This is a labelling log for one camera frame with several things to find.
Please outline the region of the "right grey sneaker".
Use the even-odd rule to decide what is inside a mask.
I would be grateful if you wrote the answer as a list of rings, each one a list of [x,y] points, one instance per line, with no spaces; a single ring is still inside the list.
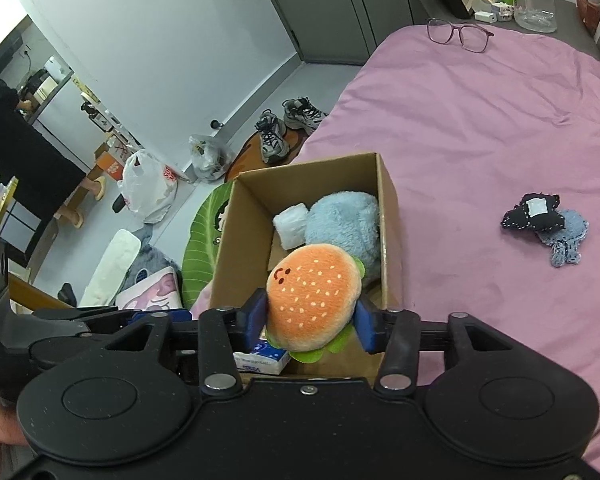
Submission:
[[[306,96],[288,99],[283,102],[283,121],[288,128],[302,130],[310,136],[328,116],[315,107]]]

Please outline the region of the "black white patterned fabric item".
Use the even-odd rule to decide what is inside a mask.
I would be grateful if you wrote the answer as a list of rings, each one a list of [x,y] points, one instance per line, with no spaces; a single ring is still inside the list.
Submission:
[[[565,217],[558,211],[557,194],[528,193],[504,214],[501,227],[506,230],[551,233],[565,227]]]

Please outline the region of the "white soft item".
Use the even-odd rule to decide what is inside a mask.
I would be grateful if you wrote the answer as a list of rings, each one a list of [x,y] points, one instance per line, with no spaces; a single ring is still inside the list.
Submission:
[[[273,226],[285,250],[293,250],[306,244],[308,215],[309,209],[304,203],[300,203],[286,208],[273,218]]]

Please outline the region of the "green leaf cartoon rug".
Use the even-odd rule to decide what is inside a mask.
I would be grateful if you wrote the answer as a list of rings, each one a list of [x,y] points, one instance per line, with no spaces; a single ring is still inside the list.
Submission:
[[[211,283],[233,183],[225,182],[202,202],[189,228],[181,265],[183,306],[192,308]]]

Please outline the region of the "blue tissue packet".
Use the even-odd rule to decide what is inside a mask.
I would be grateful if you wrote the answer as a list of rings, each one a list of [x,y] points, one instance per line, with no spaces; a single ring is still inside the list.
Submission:
[[[262,333],[250,352],[234,352],[234,361],[241,373],[279,375],[290,361],[289,353],[275,348]]]

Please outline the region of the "grey plastic bag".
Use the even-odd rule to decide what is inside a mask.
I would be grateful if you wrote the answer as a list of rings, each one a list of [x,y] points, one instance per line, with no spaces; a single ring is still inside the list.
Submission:
[[[194,173],[206,182],[222,178],[233,160],[228,147],[213,136],[191,136],[189,149]]]

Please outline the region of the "brown cardboard box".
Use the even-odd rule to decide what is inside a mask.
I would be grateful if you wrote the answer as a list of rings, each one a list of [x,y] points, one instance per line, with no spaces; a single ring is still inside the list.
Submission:
[[[247,171],[224,212],[212,308],[239,307],[258,288],[278,285],[291,310],[323,318],[336,296],[336,270],[284,259],[315,244],[337,246],[361,268],[362,287],[381,309],[403,304],[398,196],[381,156],[363,153]]]

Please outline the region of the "white red plastic bag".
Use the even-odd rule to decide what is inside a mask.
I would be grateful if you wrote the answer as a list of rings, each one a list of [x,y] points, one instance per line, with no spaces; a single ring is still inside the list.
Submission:
[[[145,224],[156,224],[169,212],[178,192],[178,176],[146,150],[131,155],[118,188],[129,210]]]

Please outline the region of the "grey fluffy plush toy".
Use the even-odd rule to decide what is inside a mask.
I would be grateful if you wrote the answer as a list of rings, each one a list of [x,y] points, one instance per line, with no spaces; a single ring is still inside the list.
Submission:
[[[324,196],[309,210],[307,245],[335,245],[362,262],[365,284],[380,279],[379,205],[365,192],[342,191]]]

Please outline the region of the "pink bed sheet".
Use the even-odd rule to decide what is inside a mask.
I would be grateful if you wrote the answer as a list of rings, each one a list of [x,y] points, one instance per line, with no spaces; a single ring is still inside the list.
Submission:
[[[401,224],[390,236],[404,306],[465,311],[570,368],[600,400],[600,62],[547,36],[499,29],[486,52],[389,36],[302,148],[299,165],[380,156]],[[588,220],[583,258],[505,233],[530,192]],[[600,470],[600,426],[586,452]]]

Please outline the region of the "purple frame eyeglasses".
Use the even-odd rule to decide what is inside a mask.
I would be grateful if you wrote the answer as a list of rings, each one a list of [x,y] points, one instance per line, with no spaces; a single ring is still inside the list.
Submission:
[[[474,24],[452,24],[438,18],[430,18],[426,24],[427,36],[435,44],[449,44],[454,38],[462,48],[471,53],[483,53],[494,33]]]

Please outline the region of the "red basket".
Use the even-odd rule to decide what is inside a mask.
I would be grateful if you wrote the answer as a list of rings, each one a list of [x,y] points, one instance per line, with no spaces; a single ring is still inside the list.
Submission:
[[[576,7],[585,29],[594,36],[600,24],[600,0],[576,0]]]

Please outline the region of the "grey sneaker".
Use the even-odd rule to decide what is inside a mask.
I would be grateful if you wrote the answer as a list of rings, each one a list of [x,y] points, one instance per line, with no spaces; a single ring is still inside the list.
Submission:
[[[315,107],[306,96],[288,99],[283,102],[283,121],[288,128],[302,130],[310,136],[328,116]]]
[[[264,110],[254,125],[260,138],[260,154],[266,166],[282,162],[290,148],[285,140],[286,125],[272,110]]]

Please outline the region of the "hamburger plush toy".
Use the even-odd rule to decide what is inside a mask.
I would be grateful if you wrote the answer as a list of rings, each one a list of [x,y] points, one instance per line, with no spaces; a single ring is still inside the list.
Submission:
[[[364,276],[363,263],[335,245],[294,250],[266,281],[266,340],[303,364],[340,352],[352,334]]]

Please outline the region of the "left grey sneaker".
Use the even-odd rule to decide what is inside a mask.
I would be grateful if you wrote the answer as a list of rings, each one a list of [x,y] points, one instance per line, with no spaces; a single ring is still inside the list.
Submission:
[[[286,125],[272,110],[264,110],[254,125],[260,138],[260,154],[266,166],[282,162],[290,148],[285,140]]]

